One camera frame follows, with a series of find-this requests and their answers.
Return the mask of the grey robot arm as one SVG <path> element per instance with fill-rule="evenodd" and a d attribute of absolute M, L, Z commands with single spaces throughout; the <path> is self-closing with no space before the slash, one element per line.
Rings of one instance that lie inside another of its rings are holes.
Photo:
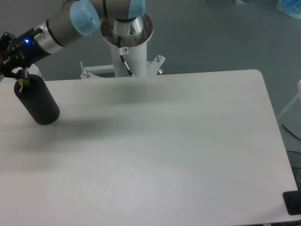
<path fill-rule="evenodd" d="M 105 19 L 129 20 L 145 14 L 143 0 L 67 0 L 61 11 L 25 33 L 0 38 L 0 74 L 25 80 L 26 69 L 71 43 L 91 35 Z"/>

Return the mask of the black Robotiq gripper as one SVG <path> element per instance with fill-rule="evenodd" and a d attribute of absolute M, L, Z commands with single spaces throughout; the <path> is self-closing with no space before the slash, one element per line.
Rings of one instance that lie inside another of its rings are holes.
<path fill-rule="evenodd" d="M 4 57 L 5 67 L 9 69 L 4 70 L 4 77 L 15 80 L 27 80 L 28 67 L 50 55 L 34 38 L 16 38 L 15 35 L 8 32 L 4 32 L 0 38 L 0 52 Z M 21 68 L 14 72 L 13 69 L 17 67 Z"/>

